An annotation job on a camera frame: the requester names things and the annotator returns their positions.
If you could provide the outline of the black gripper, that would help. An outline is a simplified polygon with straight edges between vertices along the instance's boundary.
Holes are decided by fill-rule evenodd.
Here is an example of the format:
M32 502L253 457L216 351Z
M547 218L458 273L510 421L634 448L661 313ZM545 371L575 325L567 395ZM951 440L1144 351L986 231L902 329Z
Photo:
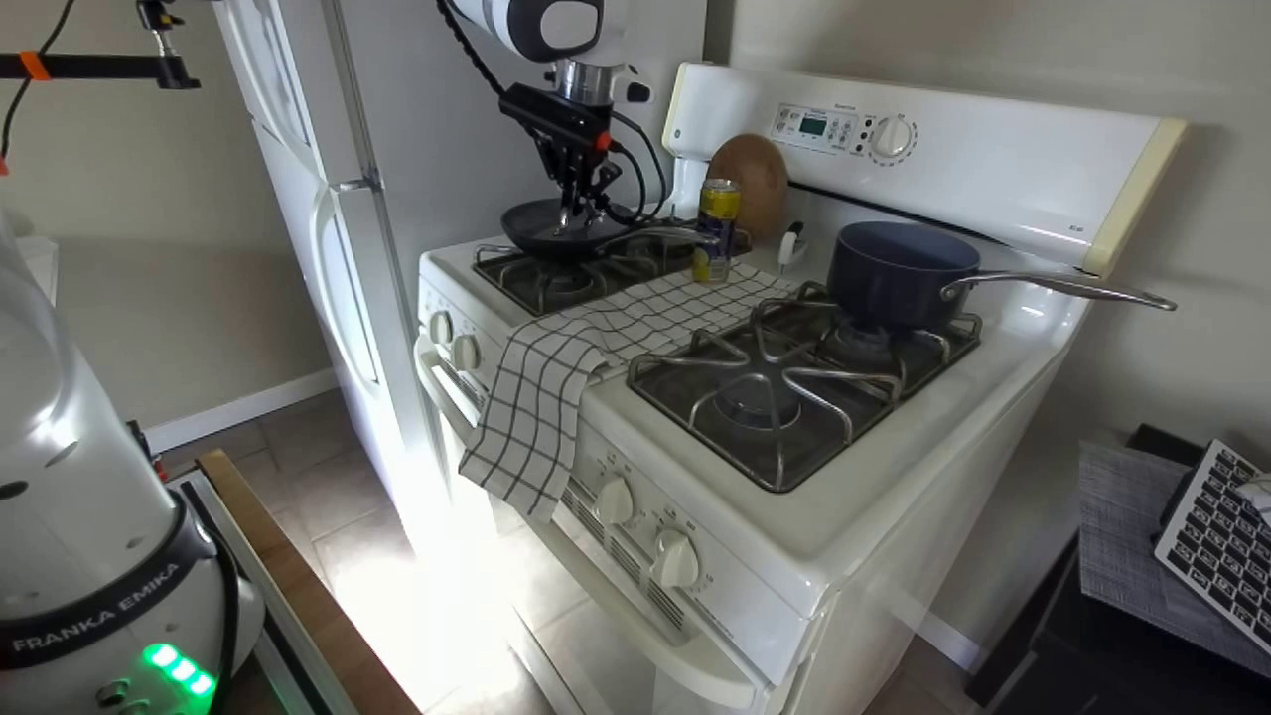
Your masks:
M575 239L579 233L579 211L588 215L588 233L602 228L602 208L598 196L579 192L579 184L590 179L590 173L606 159L610 153L610 112L606 106L579 106L567 102L552 93L514 84L502 96L502 112L518 121L532 139L545 159L545 173L564 188L559 196L559 233Z

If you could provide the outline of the white franka robot arm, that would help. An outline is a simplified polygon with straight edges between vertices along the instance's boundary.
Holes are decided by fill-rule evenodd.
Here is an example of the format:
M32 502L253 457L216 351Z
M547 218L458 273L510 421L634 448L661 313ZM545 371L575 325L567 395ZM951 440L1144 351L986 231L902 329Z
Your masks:
M208 0L228 77L199 84L169 47L109 55L156 106L52 101L4 143L4 199L37 222L238 231L275 208L355 431L406 537L451 561L440 414L414 379L414 261L485 233L528 196L528 143L462 55L458 0ZM118 398L25 281L4 286L4 592L7 624L52 669L118 647L111 592L156 572L152 612L224 619L216 572L175 553L181 508L127 448Z

